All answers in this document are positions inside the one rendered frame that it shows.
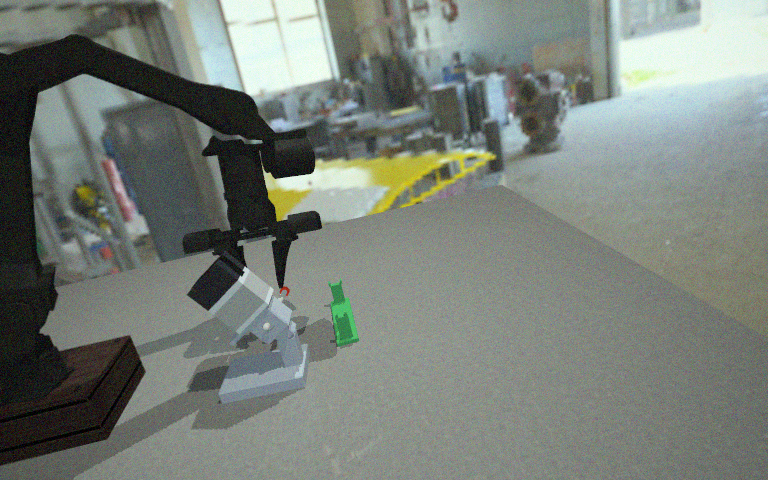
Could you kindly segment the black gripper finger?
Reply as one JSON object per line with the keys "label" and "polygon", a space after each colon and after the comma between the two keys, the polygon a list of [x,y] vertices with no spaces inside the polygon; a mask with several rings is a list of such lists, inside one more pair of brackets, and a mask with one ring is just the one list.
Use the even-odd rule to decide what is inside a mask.
{"label": "black gripper finger", "polygon": [[212,254],[213,254],[213,256],[215,256],[215,255],[219,255],[220,256],[224,251],[228,252],[231,256],[233,256],[236,260],[238,260],[241,264],[243,264],[247,268],[247,265],[246,265],[246,262],[245,262],[245,258],[244,258],[243,245],[235,247],[235,248],[232,248],[232,249],[212,252]]}
{"label": "black gripper finger", "polygon": [[276,271],[276,278],[279,289],[283,288],[286,261],[291,242],[298,239],[298,235],[291,238],[274,240],[272,242],[273,257]]}

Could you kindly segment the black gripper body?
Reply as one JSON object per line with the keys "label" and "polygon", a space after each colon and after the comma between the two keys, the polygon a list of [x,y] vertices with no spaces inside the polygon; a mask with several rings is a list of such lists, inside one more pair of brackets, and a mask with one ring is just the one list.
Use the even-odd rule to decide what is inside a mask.
{"label": "black gripper body", "polygon": [[[221,232],[217,228],[185,234],[182,241],[184,254],[212,248],[214,252],[232,249],[238,247],[237,243],[240,240],[273,234],[276,240],[286,239],[295,237],[298,233],[322,228],[320,215],[316,211],[287,215],[288,220],[274,222],[265,180],[229,184],[224,186],[224,191],[231,230]],[[268,228],[258,230],[257,225],[261,224]],[[249,227],[250,232],[240,233],[240,230],[245,227]]]}

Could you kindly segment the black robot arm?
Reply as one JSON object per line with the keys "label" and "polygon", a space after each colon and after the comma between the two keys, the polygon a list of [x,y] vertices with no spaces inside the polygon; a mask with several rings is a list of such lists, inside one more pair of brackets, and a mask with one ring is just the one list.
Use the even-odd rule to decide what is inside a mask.
{"label": "black robot arm", "polygon": [[0,405],[43,399],[75,370],[39,334],[58,294],[55,267],[43,268],[37,252],[30,136],[38,93],[82,74],[175,106],[222,134],[262,140],[211,136],[201,154],[217,155],[223,186],[265,180],[262,165],[274,179],[315,169],[306,130],[275,133],[245,92],[187,80],[80,34],[0,52]]}

